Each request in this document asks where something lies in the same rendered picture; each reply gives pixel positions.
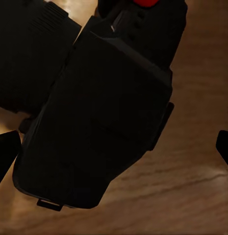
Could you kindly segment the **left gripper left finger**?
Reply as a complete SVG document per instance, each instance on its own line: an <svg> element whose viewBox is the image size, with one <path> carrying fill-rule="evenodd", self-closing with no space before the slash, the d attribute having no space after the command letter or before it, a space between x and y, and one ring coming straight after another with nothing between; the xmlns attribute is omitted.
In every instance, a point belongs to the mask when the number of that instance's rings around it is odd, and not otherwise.
<svg viewBox="0 0 228 235"><path fill-rule="evenodd" d="M0 134L0 183L22 148L17 130Z"/></svg>

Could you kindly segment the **digital camera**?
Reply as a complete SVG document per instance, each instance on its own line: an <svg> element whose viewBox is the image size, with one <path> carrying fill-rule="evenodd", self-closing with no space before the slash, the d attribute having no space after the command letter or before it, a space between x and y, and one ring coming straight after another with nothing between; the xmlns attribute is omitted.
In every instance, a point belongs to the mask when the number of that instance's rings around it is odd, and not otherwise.
<svg viewBox="0 0 228 235"><path fill-rule="evenodd" d="M98 0L82 26L52 1L0 0L0 107L29 114L12 180L37 205L98 206L174 109L184 0ZM78 36L78 38L77 38ZM77 40L76 40L77 38Z"/></svg>

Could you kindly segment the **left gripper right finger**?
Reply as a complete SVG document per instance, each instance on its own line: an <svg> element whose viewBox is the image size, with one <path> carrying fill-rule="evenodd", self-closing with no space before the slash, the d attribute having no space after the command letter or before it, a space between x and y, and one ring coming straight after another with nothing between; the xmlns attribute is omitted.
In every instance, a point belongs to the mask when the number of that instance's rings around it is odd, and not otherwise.
<svg viewBox="0 0 228 235"><path fill-rule="evenodd" d="M217 137L216 148L228 164L228 131L221 130Z"/></svg>

